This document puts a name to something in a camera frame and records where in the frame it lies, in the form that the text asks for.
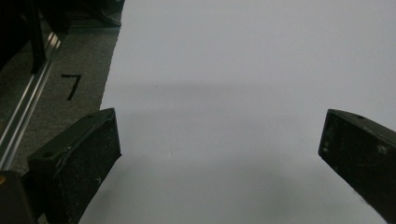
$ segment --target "white table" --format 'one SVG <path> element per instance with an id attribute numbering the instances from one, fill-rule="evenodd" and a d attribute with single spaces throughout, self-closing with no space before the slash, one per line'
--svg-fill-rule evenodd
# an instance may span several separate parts
<path id="1" fill-rule="evenodd" d="M 396 130 L 396 3 L 128 0 L 80 223 L 385 223 L 319 156 L 328 108 Z"/>

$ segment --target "white paper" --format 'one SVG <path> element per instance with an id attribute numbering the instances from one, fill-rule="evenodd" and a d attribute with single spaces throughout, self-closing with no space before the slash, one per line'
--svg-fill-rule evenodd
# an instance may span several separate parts
<path id="1" fill-rule="evenodd" d="M 80 223 L 385 223 L 318 155 L 328 108 L 396 130 L 394 1 L 127 0 Z"/>

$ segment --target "white surface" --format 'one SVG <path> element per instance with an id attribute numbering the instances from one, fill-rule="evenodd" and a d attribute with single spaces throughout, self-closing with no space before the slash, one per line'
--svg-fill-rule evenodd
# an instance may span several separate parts
<path id="1" fill-rule="evenodd" d="M 318 156 L 328 108 L 396 130 L 394 1 L 127 0 L 123 156 L 80 223 L 385 223 Z"/>

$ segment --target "gray floor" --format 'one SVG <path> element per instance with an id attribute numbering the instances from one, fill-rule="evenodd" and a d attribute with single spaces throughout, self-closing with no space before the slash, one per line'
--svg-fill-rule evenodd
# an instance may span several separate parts
<path id="1" fill-rule="evenodd" d="M 113 18 L 120 19 L 120 12 L 121 9 L 113 14 Z M 97 111 L 102 102 L 118 32 L 80 14 L 72 17 L 72 27 L 77 28 L 65 37 L 53 61 L 49 79 L 11 165 L 11 170 L 21 175 L 28 170 L 27 156 L 81 117 Z M 43 26 L 44 35 L 48 35 L 46 25 Z M 28 43 L 0 73 L 1 133 L 31 77 L 32 63 L 32 50 Z M 76 79 L 62 75 L 81 75 L 71 99 L 68 98 Z"/>

